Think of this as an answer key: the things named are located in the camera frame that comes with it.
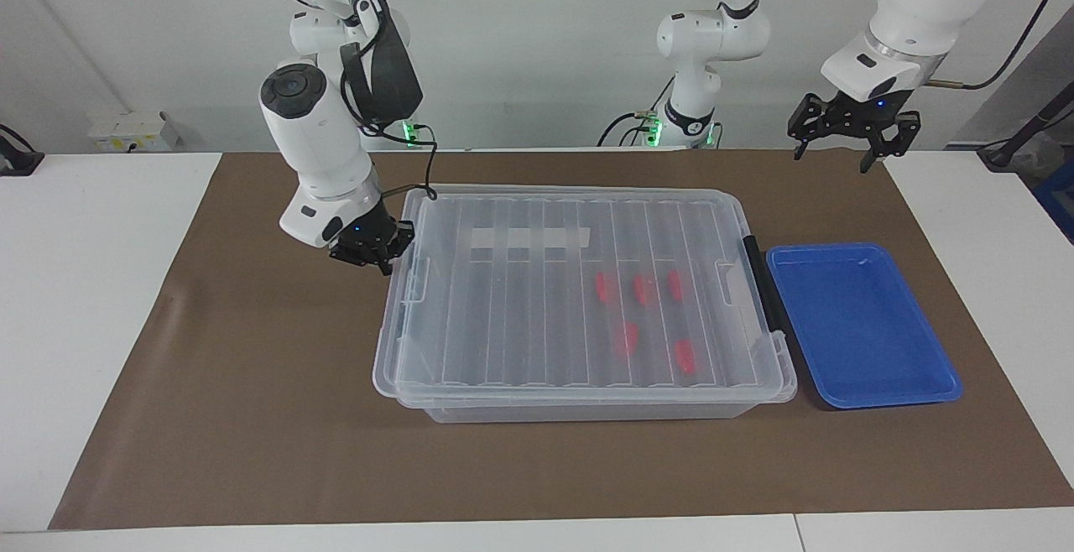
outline clear plastic storage box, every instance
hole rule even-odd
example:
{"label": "clear plastic storage box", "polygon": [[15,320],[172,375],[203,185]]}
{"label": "clear plastic storage box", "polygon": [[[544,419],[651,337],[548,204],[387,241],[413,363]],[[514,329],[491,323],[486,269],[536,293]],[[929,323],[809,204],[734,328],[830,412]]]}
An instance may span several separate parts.
{"label": "clear plastic storage box", "polygon": [[437,422],[734,418],[794,397],[738,201],[438,186],[392,276],[381,394]]}

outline white tabletop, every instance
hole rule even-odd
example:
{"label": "white tabletop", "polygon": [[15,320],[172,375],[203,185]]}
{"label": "white tabletop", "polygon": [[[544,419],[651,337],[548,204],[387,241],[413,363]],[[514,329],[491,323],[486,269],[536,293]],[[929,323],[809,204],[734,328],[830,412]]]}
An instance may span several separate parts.
{"label": "white tabletop", "polygon": [[[49,157],[0,178],[0,532],[47,526],[219,157]],[[966,154],[887,162],[929,242],[1069,480],[1074,480],[1074,247],[1016,177]],[[6,207],[15,205],[18,209]],[[106,322],[107,329],[100,328]],[[1074,510],[668,521],[214,527],[0,536],[3,550],[1036,550],[1074,549]],[[884,548],[876,548],[883,543]],[[1044,543],[1054,544],[1048,548]]]}

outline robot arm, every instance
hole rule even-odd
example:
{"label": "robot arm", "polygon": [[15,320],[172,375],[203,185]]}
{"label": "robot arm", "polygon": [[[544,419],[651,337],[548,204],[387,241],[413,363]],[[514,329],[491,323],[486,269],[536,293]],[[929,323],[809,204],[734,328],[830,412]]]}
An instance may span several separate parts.
{"label": "robot arm", "polygon": [[869,142],[862,173],[877,158],[904,155],[921,122],[919,113],[901,113],[902,105],[930,81],[987,0],[875,1],[867,31],[822,67],[836,97],[826,102],[810,93],[790,117],[787,132],[799,142],[796,159],[810,142],[828,135]]}
{"label": "robot arm", "polygon": [[303,58],[268,75],[260,95],[273,140],[299,176],[280,228],[328,246],[334,259],[391,274],[413,226],[388,214],[358,124],[376,134],[409,117],[420,86],[387,1],[300,1],[329,14],[293,17],[292,44]]}
{"label": "robot arm", "polygon": [[716,1],[716,10],[676,13],[661,24],[657,46],[676,75],[659,105],[658,144],[703,143],[722,85],[713,62],[753,59],[768,47],[772,26],[760,0]]}

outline blue plastic tray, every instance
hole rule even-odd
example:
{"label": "blue plastic tray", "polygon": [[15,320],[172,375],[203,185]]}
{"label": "blue plastic tray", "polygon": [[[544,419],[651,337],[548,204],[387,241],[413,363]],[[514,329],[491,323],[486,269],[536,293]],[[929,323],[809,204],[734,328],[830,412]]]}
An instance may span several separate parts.
{"label": "blue plastic tray", "polygon": [[962,396],[961,380],[882,247],[774,247],[768,266],[826,402],[857,409]]}

